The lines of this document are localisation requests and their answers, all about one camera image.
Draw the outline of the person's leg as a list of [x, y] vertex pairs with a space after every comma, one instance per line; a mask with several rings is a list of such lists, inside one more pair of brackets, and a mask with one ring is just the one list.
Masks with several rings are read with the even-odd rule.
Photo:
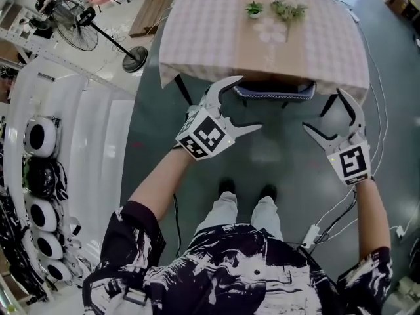
[[270, 196], [261, 198], [253, 209], [251, 225], [257, 229], [265, 229], [274, 238], [283, 241], [278, 208]]
[[213, 202], [210, 212], [204, 218], [203, 222], [198, 225], [194, 235], [208, 228], [236, 224], [237, 215], [237, 196], [231, 191], [225, 191]]

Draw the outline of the person's right black shoe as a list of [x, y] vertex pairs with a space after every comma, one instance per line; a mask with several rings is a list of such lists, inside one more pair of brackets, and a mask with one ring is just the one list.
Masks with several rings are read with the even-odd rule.
[[277, 188], [273, 186], [272, 184], [265, 185], [259, 196], [259, 200], [262, 200], [264, 198], [271, 198], [273, 201], [276, 201], [278, 196]]

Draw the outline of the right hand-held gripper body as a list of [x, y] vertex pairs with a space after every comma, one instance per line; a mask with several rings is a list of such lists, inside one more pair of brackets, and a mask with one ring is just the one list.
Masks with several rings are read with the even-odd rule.
[[327, 158], [339, 179], [347, 186], [371, 178], [370, 146], [359, 132], [349, 135]]

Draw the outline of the black pedestal fan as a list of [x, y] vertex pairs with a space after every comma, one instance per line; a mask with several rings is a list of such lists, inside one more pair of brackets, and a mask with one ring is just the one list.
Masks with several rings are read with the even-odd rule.
[[96, 49], [99, 37], [108, 40], [118, 52], [125, 56], [122, 68], [127, 73], [139, 71], [146, 63], [148, 50], [136, 46], [129, 50], [119, 43], [115, 36], [106, 33], [95, 23], [96, 10], [92, 6], [83, 6], [74, 0], [57, 0], [51, 13], [52, 21], [60, 37], [71, 47], [84, 52]]

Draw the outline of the black white patterned shirt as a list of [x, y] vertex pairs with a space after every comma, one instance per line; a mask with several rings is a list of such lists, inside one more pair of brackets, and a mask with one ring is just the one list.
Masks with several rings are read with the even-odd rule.
[[[336, 282], [312, 260], [248, 224], [216, 226], [194, 236], [167, 266], [165, 246], [147, 207], [115, 211], [100, 263], [83, 282], [89, 315], [381, 315], [392, 277], [390, 251], [370, 253]], [[123, 299], [143, 291], [145, 306]]]

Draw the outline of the white power strip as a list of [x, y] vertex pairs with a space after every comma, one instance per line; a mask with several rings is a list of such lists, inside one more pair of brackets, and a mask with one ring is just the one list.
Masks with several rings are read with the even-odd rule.
[[309, 227], [301, 246], [305, 249], [310, 249], [320, 238], [320, 236], [320, 227], [318, 225], [312, 224]]

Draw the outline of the person's left leg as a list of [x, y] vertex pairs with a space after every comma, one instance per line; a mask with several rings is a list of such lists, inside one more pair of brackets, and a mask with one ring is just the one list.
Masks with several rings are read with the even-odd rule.
[[237, 196], [231, 191], [225, 191], [213, 202], [210, 212], [204, 218], [203, 222], [198, 225], [194, 235], [208, 228], [236, 224], [237, 215]]

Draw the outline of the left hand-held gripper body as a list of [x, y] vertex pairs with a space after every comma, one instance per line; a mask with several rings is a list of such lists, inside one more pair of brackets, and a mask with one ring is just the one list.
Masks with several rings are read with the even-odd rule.
[[212, 158], [235, 144], [226, 129], [204, 107], [187, 119], [176, 142], [195, 160]]

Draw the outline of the pink flower shaped mat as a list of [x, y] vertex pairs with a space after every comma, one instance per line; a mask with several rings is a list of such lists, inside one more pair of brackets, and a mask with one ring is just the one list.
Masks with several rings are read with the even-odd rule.
[[262, 18], [253, 25], [259, 39], [264, 43], [285, 43], [288, 36], [288, 25], [273, 18]]

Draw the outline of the brown table runner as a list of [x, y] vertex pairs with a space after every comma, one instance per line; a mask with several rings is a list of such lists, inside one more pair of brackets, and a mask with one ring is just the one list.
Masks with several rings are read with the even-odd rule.
[[314, 0], [284, 0], [288, 3], [300, 3], [307, 6], [305, 17], [294, 22], [285, 22], [289, 31], [285, 43], [264, 43], [253, 29], [262, 18], [273, 18], [284, 22], [271, 8], [273, 0], [238, 0], [243, 9], [255, 1], [263, 4], [264, 9], [257, 19], [241, 12], [235, 34], [236, 57], [232, 69], [249, 80], [278, 79], [288, 83], [298, 83], [311, 79], [306, 59], [305, 26], [313, 11]]

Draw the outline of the white helmet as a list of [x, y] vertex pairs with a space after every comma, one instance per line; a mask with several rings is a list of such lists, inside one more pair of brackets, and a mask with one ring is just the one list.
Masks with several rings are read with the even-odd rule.
[[60, 260], [64, 258], [63, 246], [52, 232], [38, 231], [33, 233], [36, 248], [47, 258]]
[[43, 266], [47, 272], [57, 280], [70, 281], [72, 279], [72, 273], [68, 267], [60, 260], [45, 259], [43, 261]]
[[56, 232], [60, 226], [59, 204], [54, 198], [43, 199], [30, 193], [24, 195], [27, 214], [32, 224], [45, 232]]
[[24, 151], [38, 158], [56, 158], [60, 151], [61, 119], [36, 115], [30, 118], [24, 132]]

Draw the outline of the bushy potted plant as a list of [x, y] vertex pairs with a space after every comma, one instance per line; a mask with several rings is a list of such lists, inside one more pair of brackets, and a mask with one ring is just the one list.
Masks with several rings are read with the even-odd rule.
[[271, 8], [284, 22], [294, 22], [305, 17], [307, 6], [300, 3], [288, 3], [284, 0], [273, 0]]

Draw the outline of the person's right leg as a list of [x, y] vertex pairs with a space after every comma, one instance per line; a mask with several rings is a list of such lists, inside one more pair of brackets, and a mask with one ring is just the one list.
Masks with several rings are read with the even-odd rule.
[[261, 198], [253, 209], [251, 225], [257, 229], [265, 229], [274, 238], [283, 241], [278, 208], [270, 196]]

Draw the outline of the blue chair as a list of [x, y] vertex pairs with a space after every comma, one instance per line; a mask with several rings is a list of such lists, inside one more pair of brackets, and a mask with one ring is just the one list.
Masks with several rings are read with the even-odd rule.
[[290, 102], [311, 100], [317, 83], [309, 81], [301, 85], [290, 85], [279, 81], [245, 81], [232, 89], [242, 99], [244, 106], [247, 106], [248, 100], [273, 100], [282, 102], [284, 109]]

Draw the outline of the person's left black shoe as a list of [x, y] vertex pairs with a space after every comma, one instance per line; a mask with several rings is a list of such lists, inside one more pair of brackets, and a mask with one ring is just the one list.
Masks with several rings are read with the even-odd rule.
[[236, 185], [231, 178], [224, 177], [219, 181], [218, 194], [222, 196], [223, 193], [230, 192], [236, 193]]

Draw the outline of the person's black shoe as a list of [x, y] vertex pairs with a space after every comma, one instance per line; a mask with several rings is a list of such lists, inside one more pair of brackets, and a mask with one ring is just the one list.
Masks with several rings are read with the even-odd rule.
[[230, 192], [236, 193], [236, 185], [231, 178], [224, 177], [219, 181], [218, 194], [222, 196], [223, 193]]
[[271, 198], [273, 201], [276, 201], [278, 196], [277, 188], [273, 186], [272, 184], [265, 185], [259, 196], [259, 200], [262, 200], [264, 198]]

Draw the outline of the small plant in white pot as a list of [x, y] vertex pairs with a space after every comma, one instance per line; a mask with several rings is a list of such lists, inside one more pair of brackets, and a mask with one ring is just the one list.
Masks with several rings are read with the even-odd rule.
[[252, 1], [247, 4], [245, 11], [248, 15], [248, 17], [252, 19], [257, 19], [261, 15], [262, 11], [264, 9], [264, 6], [260, 2]]

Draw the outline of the white shelf unit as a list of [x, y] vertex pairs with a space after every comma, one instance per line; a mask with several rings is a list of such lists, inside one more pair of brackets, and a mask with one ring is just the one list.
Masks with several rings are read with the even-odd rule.
[[[77, 297], [85, 277], [99, 262], [110, 215], [119, 207], [121, 180], [134, 97], [86, 73], [36, 58], [16, 75], [2, 117], [0, 138], [0, 245], [7, 279], [20, 288], [26, 310]], [[26, 211], [23, 165], [35, 157], [24, 151], [26, 124], [33, 116], [61, 119], [60, 151], [68, 180], [68, 199], [56, 201], [60, 226], [52, 232], [64, 250], [60, 259], [70, 281], [53, 278], [49, 259], [35, 246], [36, 228]]]

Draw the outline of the person's left forearm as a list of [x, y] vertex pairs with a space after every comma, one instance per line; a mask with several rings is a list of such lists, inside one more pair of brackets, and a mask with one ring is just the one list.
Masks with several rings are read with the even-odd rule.
[[160, 221], [194, 158], [184, 148], [171, 149], [140, 183], [129, 201], [147, 207]]

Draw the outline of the person's right forearm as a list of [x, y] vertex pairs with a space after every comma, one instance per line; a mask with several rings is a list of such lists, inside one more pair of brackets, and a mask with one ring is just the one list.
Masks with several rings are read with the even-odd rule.
[[387, 212], [374, 180], [367, 179], [356, 184], [358, 209], [359, 259], [375, 250], [391, 248]]

